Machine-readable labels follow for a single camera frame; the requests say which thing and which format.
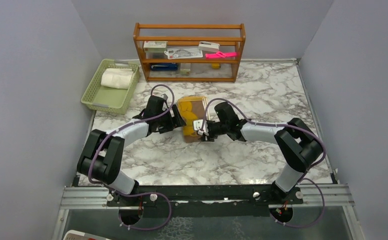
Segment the brown yellow cloth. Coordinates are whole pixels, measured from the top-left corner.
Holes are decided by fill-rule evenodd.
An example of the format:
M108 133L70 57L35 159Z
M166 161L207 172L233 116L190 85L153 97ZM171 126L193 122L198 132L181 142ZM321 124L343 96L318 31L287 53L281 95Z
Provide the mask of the brown yellow cloth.
M204 116L210 119L209 112L205 110L208 104L206 96L184 96L177 101L177 107L186 126L182 127L183 139L186 143L200 142L200 135L193 128L193 121Z

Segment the white towel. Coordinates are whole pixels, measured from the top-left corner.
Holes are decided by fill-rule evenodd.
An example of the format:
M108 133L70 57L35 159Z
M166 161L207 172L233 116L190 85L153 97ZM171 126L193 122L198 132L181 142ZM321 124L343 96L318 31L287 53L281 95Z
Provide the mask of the white towel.
M128 89L134 72L130 68L107 68L101 77L101 86Z

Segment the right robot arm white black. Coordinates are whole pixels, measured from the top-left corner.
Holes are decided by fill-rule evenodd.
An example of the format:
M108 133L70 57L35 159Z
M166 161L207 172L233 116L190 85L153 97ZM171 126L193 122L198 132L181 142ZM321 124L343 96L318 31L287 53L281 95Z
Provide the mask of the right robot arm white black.
M305 176L318 157L325 155L323 142L299 118L286 123L253 122L239 118L237 109L229 102L215 106L218 121L206 118L193 121L193 130L203 142L212 142L227 135L233 141L264 142L278 145L286 165L272 183L271 199L281 204L290 198L290 192Z

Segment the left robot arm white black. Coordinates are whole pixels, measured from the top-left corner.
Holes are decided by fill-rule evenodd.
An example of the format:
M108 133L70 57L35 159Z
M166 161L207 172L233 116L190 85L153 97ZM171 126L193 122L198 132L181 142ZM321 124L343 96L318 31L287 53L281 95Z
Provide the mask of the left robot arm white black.
M126 205L138 201L138 182L121 170L124 149L152 133L167 133L186 125L176 104L163 97L151 96L146 108L125 125L108 132L92 130L77 164L77 172L120 194Z

